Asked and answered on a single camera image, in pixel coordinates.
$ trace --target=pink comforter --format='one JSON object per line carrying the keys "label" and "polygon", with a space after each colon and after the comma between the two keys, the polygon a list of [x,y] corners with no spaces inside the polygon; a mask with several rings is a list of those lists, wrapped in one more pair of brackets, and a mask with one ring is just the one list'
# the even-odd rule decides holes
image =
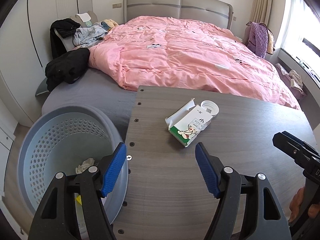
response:
{"label": "pink comforter", "polygon": [[89,64],[127,90],[140,85],[199,89],[300,109],[271,63],[231,31],[209,23],[135,18],[92,47]]}

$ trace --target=table top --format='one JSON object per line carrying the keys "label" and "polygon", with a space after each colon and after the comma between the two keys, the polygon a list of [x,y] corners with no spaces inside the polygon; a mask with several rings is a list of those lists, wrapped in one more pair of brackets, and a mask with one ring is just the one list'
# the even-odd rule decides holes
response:
{"label": "table top", "polygon": [[[220,111],[184,148],[168,132],[164,119],[192,98],[196,104],[214,101]],[[125,142],[132,156],[131,174],[128,204],[114,221],[117,239],[204,238],[219,200],[208,192],[196,163],[198,142],[240,174],[264,173],[285,215],[290,215],[289,203],[305,178],[302,169],[272,144],[273,135],[285,130],[316,147],[302,111],[229,94],[140,86]],[[242,195],[234,232],[241,230],[244,205]]]}

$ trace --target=black jacket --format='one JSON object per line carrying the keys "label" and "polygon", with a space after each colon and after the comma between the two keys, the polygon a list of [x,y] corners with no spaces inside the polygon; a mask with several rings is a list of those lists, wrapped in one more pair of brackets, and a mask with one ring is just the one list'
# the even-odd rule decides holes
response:
{"label": "black jacket", "polygon": [[57,58],[67,52],[62,41],[54,32],[54,28],[57,29],[58,33],[61,35],[62,38],[66,38],[74,35],[76,33],[76,29],[79,28],[80,26],[81,25],[79,23],[75,22],[70,18],[57,20],[54,23],[52,23],[50,27],[52,58]]}
{"label": "black jacket", "polygon": [[73,84],[88,69],[90,51],[79,48],[68,51],[49,62],[45,68],[48,90],[51,92],[61,82]]}

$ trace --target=wall socket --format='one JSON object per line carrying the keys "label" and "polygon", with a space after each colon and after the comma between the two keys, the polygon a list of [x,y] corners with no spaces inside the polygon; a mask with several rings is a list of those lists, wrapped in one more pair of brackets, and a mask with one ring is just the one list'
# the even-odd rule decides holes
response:
{"label": "wall socket", "polygon": [[122,3],[115,3],[112,5],[112,8],[121,8],[122,7]]}

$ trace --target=white wardrobe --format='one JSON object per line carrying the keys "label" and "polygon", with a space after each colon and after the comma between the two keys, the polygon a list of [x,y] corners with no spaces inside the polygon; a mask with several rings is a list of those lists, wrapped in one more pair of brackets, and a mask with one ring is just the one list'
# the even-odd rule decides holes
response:
{"label": "white wardrobe", "polygon": [[41,114],[36,97],[52,60],[50,26],[92,10],[92,0],[18,0],[0,28],[0,99],[22,125],[32,126]]}

